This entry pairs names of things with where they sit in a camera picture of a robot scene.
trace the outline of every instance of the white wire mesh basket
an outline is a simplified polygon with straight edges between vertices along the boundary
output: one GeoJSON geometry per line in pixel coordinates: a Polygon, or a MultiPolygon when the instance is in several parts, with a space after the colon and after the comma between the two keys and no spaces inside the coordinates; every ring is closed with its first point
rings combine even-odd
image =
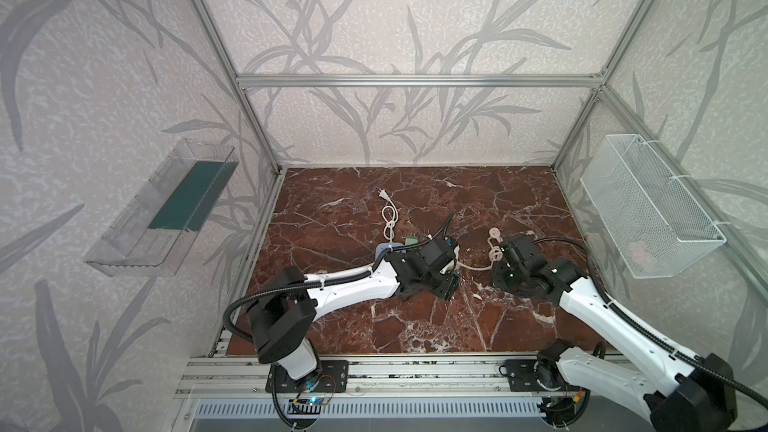
{"type": "Polygon", "coordinates": [[[581,184],[635,278],[672,277],[725,236],[639,135],[605,137],[581,184]]]}

